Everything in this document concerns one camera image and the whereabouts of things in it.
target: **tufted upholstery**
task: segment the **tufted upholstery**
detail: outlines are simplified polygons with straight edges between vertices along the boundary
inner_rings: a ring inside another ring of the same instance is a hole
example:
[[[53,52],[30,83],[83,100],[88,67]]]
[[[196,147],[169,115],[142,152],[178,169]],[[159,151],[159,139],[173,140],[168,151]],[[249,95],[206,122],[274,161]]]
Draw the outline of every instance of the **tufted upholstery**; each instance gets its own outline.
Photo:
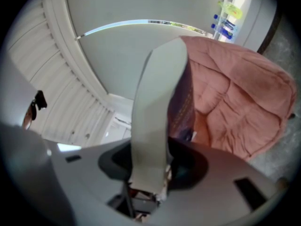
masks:
[[[281,137],[296,100],[289,74],[260,54],[202,37],[186,43],[195,106],[193,142],[248,160]]]

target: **plastic bottle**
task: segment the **plastic bottle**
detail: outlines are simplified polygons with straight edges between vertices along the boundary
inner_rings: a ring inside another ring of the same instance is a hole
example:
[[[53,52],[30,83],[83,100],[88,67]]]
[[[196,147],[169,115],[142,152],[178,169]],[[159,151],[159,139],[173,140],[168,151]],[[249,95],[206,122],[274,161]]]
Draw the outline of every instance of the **plastic bottle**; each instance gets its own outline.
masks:
[[[217,4],[220,5],[227,14],[235,17],[236,19],[240,19],[243,15],[243,12],[238,7],[234,6],[231,2],[218,1]]]
[[[228,19],[226,19],[225,17],[221,17],[221,16],[218,16],[217,14],[214,15],[213,17],[214,19],[216,19],[218,22],[220,21],[223,25],[225,25],[226,27],[228,27],[227,25],[230,25],[230,28],[231,30],[233,30],[233,28],[235,27],[235,24],[231,23]]]
[[[223,26],[216,26],[215,24],[211,24],[211,27],[217,31],[219,34],[225,36],[227,39],[232,39],[233,33],[225,30]]]

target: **cushioned chair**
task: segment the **cushioned chair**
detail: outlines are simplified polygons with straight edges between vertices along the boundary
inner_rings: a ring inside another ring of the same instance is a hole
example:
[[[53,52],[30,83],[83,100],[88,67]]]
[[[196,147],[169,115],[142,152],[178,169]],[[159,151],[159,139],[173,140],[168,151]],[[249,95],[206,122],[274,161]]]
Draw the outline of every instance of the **cushioned chair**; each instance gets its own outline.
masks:
[[[296,100],[291,76],[262,55],[202,37],[186,43],[195,106],[193,142],[248,160],[281,137]]]

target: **gray floor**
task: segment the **gray floor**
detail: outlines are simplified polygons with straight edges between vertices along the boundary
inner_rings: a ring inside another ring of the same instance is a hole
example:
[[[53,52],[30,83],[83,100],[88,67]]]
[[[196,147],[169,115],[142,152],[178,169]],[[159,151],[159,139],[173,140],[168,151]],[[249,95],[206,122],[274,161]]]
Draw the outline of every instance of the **gray floor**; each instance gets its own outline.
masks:
[[[274,181],[282,176],[291,181],[301,158],[301,43],[284,16],[263,55],[294,77],[298,89],[296,117],[288,121],[282,139],[250,164]]]

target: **yellow-green bottle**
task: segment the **yellow-green bottle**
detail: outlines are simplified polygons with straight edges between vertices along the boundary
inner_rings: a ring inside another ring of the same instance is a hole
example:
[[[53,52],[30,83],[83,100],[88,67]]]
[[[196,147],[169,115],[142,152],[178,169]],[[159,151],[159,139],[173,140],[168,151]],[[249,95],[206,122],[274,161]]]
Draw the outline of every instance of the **yellow-green bottle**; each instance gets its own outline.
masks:
[[[218,5],[220,5],[227,14],[235,17],[236,19],[240,19],[243,15],[243,12],[231,2],[218,1]]]

